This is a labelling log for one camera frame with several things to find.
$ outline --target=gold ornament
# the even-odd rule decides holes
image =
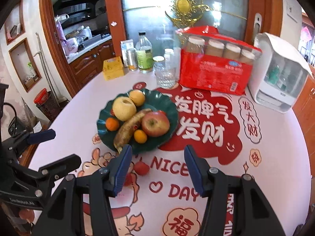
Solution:
[[[172,21],[173,25],[178,28],[192,27],[202,18],[205,11],[213,10],[204,4],[203,0],[173,0],[171,5],[171,17],[167,12],[165,15]]]

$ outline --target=yellow box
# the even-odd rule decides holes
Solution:
[[[111,79],[115,79],[115,78],[118,78],[120,76],[124,76],[124,72],[123,72],[123,69],[119,69],[119,70],[116,70],[114,72],[111,72],[111,73],[104,73],[104,78],[106,81],[108,80],[111,80]]]
[[[123,64],[119,56],[104,60],[103,62],[103,72],[106,75],[120,69],[123,69]]]

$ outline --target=wall switch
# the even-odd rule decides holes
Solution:
[[[297,11],[296,8],[289,3],[287,3],[287,15],[292,18],[295,22],[297,22]]]

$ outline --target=blue gripper pad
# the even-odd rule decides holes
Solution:
[[[26,140],[29,145],[40,144],[56,137],[56,132],[53,129],[32,133]]]
[[[201,197],[207,197],[208,171],[210,169],[208,162],[203,158],[199,158],[191,145],[185,147],[184,158],[194,188]]]
[[[132,159],[132,148],[125,145],[118,157],[112,159],[108,164],[110,170],[109,182],[113,186],[115,196],[122,190],[123,184]]]

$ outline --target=metal screw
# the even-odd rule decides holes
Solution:
[[[48,170],[42,170],[42,174],[45,176],[48,174]]]
[[[249,174],[243,175],[243,178],[244,178],[246,181],[251,181],[251,179],[252,179],[251,175],[249,175]]]
[[[42,197],[43,192],[41,190],[36,190],[35,195],[36,195],[36,197]]]
[[[211,174],[217,174],[219,172],[219,170],[217,168],[215,168],[215,167],[212,167],[212,168],[209,169],[209,172]]]
[[[66,180],[71,181],[74,178],[72,174],[66,175]]]
[[[108,169],[107,169],[107,168],[100,168],[100,169],[99,169],[99,172],[100,172],[101,174],[106,174],[106,173],[108,172]]]

